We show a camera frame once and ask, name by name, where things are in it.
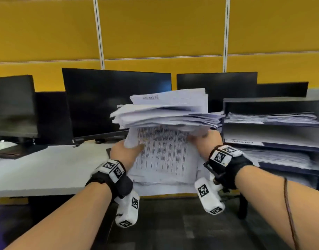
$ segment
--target person's right arm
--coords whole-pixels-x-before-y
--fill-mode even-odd
[[[209,131],[206,137],[190,137],[190,141],[205,160],[215,146],[222,145],[217,131]],[[284,199],[284,178],[245,166],[237,173],[235,185],[280,237],[294,248]],[[300,249],[319,250],[319,191],[288,181],[288,200]]]

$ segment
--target person's left arm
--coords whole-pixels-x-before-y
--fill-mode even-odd
[[[143,145],[128,149],[116,143],[111,159],[129,170]],[[112,193],[106,183],[91,182],[81,192],[10,244],[7,250],[90,249],[104,218]]]

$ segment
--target desk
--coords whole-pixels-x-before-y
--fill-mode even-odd
[[[0,197],[74,195],[108,159],[113,144],[50,146],[17,160],[0,159]]]

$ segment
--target forearm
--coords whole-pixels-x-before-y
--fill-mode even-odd
[[[90,183],[7,250],[90,249],[111,199],[106,184]]]
[[[271,227],[294,248],[284,179],[253,166],[243,167],[235,184]],[[288,199],[301,249],[319,250],[319,191],[288,181]]]

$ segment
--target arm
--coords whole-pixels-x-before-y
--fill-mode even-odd
[[[143,145],[125,148],[120,141],[112,147],[111,159],[120,160],[129,170],[142,149]],[[92,182],[6,249],[90,249],[111,199],[105,183]]]
[[[215,146],[223,144],[218,131],[209,131],[205,137],[189,137],[189,140],[205,160]],[[280,237],[294,248],[284,199],[284,178],[245,166],[237,173],[235,185]],[[319,191],[288,181],[288,199],[301,249],[319,250]]]

